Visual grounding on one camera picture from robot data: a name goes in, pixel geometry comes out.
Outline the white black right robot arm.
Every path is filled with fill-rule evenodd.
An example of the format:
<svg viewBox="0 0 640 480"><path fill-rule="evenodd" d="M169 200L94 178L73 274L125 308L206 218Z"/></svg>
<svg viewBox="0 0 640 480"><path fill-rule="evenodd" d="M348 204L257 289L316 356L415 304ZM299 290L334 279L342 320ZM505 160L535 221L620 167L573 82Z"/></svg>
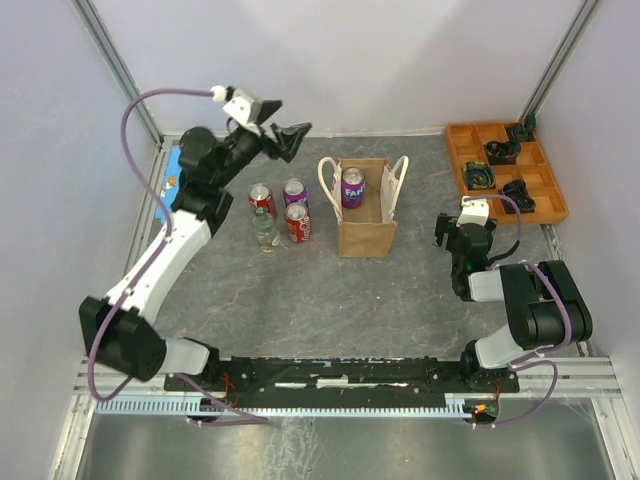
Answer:
<svg viewBox="0 0 640 480"><path fill-rule="evenodd" d="M438 215L435 242L451 254L452 290L465 302L501 302L506 324L493 334L469 342L460 360L445 362L430 376L457 381L472 391L504 385L511 366L588 340L593 321L566 264L497 264L517 250L490 257L497 221L479 223L462 216Z"/></svg>

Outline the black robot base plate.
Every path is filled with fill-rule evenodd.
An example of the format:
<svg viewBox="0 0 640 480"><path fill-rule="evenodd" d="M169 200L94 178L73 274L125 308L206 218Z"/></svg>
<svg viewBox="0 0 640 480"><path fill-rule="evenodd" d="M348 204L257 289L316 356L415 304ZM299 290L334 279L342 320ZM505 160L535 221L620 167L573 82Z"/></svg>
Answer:
<svg viewBox="0 0 640 480"><path fill-rule="evenodd" d="M240 408L317 410L443 407L447 394L493 397L520 391L515 373L481 368L468 353L459 360L233 357L215 360L199 375L174 375L164 383L173 392L198 387L229 394Z"/></svg>

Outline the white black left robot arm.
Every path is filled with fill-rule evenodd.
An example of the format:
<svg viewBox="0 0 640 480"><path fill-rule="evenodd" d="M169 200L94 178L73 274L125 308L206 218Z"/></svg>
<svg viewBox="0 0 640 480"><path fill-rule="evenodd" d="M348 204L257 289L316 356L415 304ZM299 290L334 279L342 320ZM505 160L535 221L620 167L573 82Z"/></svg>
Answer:
<svg viewBox="0 0 640 480"><path fill-rule="evenodd" d="M179 140L179 188L165 225L125 277L103 297L86 297L79 307L91 365L148 381L158 374L183 373L198 389L221 378L217 350L188 339L164 339L153 323L187 264L216 234L233 203L227 185L258 155L291 162L309 122L262 127L279 100L231 100L225 108L236 127L219 139L193 127Z"/></svg>

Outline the red soda can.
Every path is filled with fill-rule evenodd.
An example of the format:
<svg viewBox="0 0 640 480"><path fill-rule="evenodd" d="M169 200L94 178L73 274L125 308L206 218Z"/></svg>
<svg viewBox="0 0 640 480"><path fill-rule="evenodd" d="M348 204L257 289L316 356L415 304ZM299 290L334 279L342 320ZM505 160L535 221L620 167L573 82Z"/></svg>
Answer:
<svg viewBox="0 0 640 480"><path fill-rule="evenodd" d="M289 238L295 243L307 242L311 237L311 222L308 208L301 202L294 202L287 206L285 221Z"/></svg>
<svg viewBox="0 0 640 480"><path fill-rule="evenodd" d="M265 208L274 218L277 217L277 209L273 193L265 184L254 184L249 190L248 198L253 209Z"/></svg>

